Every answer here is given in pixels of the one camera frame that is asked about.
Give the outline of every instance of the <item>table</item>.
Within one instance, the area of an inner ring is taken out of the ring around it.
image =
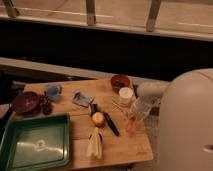
[[[100,166],[122,165],[153,159],[152,149],[146,134],[144,122],[138,122],[132,133],[127,133],[125,131],[125,124],[127,120],[121,110],[112,104],[112,99],[117,100],[118,94],[113,92],[110,80],[103,79],[26,84],[25,91],[34,91],[38,94],[43,94],[44,86],[46,84],[60,84],[63,87],[60,101],[53,103],[52,114],[69,112],[72,126],[71,161],[68,165],[53,170],[64,171]],[[119,137],[115,136],[107,124],[104,128],[100,129],[103,136],[102,159],[86,156],[89,136],[95,126],[88,114],[88,108],[72,103],[74,92],[76,90],[80,90],[82,93],[87,95],[95,96],[93,103],[97,103],[102,110],[110,114],[120,132]]]

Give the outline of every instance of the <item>railing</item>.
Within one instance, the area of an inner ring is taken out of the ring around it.
[[[212,0],[0,0],[0,18],[213,41]]]

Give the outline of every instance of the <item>cup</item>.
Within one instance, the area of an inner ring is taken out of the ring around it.
[[[119,102],[127,106],[132,101],[133,90],[129,87],[123,87],[119,90]]]

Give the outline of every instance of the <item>metal railing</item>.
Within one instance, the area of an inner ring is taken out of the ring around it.
[[[12,0],[2,0],[5,6],[7,15],[9,18],[17,18],[20,12],[14,7]],[[87,15],[87,25],[96,25],[96,12],[95,12],[95,0],[85,0],[86,1],[86,15]],[[153,32],[155,28],[155,22],[160,9],[161,0],[152,0],[151,8],[149,11],[149,16],[146,22],[146,31]]]

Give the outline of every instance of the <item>floor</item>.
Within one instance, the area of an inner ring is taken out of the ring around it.
[[[85,0],[13,0],[13,4],[20,11],[21,17],[31,17],[32,20],[37,18],[40,21],[55,20],[59,24],[86,24]],[[137,27],[140,31],[146,27],[150,5],[151,0],[98,0],[95,1],[96,22],[114,25],[110,26],[111,29],[125,27],[130,31],[131,27]],[[162,29],[161,33],[163,30],[184,31],[187,35],[190,31],[190,34],[197,33],[197,38],[201,38],[200,33],[213,33],[212,10],[211,0],[164,0],[156,28]],[[0,1],[0,16],[4,14],[6,11]]]

